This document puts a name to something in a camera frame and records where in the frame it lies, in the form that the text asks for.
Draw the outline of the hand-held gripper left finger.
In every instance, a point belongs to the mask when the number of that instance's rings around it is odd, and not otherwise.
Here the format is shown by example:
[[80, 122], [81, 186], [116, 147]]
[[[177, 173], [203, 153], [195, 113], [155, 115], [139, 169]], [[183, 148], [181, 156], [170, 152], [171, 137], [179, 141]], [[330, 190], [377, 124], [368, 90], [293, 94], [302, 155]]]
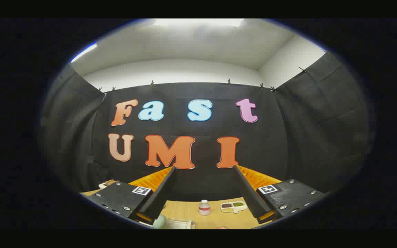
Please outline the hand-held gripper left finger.
[[110, 180], [87, 193], [87, 199], [122, 218], [150, 225], [161, 214], [175, 178], [176, 169], [169, 167], [130, 183]]

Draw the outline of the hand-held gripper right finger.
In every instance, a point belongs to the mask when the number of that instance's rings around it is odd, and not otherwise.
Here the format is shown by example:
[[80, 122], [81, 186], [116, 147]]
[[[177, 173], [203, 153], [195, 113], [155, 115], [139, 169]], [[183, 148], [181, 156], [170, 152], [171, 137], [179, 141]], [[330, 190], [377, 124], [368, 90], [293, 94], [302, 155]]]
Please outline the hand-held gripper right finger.
[[259, 224], [286, 218], [326, 196], [296, 179], [281, 181], [240, 165], [234, 167], [234, 178]]

